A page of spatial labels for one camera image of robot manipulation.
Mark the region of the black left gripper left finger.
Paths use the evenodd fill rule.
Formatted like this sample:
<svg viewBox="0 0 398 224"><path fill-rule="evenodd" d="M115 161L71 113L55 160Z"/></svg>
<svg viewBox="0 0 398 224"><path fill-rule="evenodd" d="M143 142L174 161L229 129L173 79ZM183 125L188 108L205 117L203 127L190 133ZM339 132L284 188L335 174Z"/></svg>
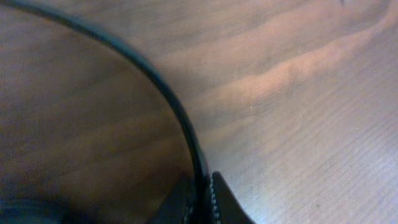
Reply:
<svg viewBox="0 0 398 224"><path fill-rule="evenodd" d="M189 177L180 177L147 224L188 224L195 207L195 188Z"/></svg>

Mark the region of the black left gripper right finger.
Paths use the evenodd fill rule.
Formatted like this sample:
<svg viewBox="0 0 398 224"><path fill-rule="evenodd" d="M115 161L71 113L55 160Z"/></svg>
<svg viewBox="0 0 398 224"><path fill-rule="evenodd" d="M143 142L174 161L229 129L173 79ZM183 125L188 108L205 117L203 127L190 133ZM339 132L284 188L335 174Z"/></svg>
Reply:
<svg viewBox="0 0 398 224"><path fill-rule="evenodd" d="M241 208L220 172L210 178L211 222L215 224L254 224Z"/></svg>

